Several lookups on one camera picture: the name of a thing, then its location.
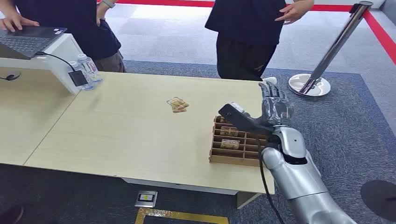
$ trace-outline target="black pants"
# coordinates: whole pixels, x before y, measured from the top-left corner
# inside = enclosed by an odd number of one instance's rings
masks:
[[[262,81],[276,45],[249,45],[217,36],[217,72],[221,78]]]

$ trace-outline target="laptop keyboard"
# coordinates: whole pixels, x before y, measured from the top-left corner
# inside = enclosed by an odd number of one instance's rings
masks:
[[[49,41],[49,38],[0,36],[0,42],[2,44],[19,52],[43,50],[47,46]]]

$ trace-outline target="water bottle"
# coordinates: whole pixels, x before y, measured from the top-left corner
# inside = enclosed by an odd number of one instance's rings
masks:
[[[81,85],[78,88],[82,90],[93,90],[96,88],[96,83],[94,83],[91,77],[86,73],[85,69],[77,62],[69,62],[69,64],[74,68],[76,71],[82,71],[84,74],[85,79],[87,80],[88,84]],[[68,66],[68,72],[73,71],[70,66]]]
[[[77,62],[85,69],[86,73],[91,77],[94,82],[101,82],[102,78],[98,76],[98,68],[96,68],[93,60],[85,54],[77,55]]]

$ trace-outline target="hand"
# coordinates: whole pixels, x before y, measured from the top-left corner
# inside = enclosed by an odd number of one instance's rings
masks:
[[[262,90],[261,123],[265,126],[289,125],[294,112],[293,104],[276,85],[268,81],[264,83],[259,83]]]
[[[105,3],[99,3],[96,5],[96,25],[100,26],[100,20],[105,19],[106,12],[110,7]]]
[[[296,0],[293,4],[279,10],[284,13],[283,16],[275,19],[275,21],[285,20],[284,25],[292,24],[301,19],[313,6],[313,0]]]
[[[28,20],[18,13],[15,13],[14,15],[8,16],[4,19],[0,19],[0,28],[2,30],[10,30],[11,32],[15,32],[14,25],[18,30],[22,30],[22,26],[38,27],[40,24],[36,21]]]

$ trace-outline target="red floor line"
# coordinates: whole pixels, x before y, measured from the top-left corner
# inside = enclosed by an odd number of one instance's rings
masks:
[[[191,1],[191,0],[118,0],[117,3],[160,5],[160,6],[191,6],[191,7],[213,7],[214,4],[213,1]]]
[[[160,6],[191,6],[191,7],[213,7],[213,1],[195,0],[118,0],[121,4],[141,4]],[[349,5],[314,5],[312,11],[349,12]]]
[[[386,53],[388,53],[390,59],[392,59],[393,63],[396,64],[396,43],[392,40],[392,38],[390,38],[390,36],[370,12],[367,12],[364,15],[364,18],[366,19],[366,22],[368,26],[370,26],[374,35],[377,37],[378,41],[385,49]]]

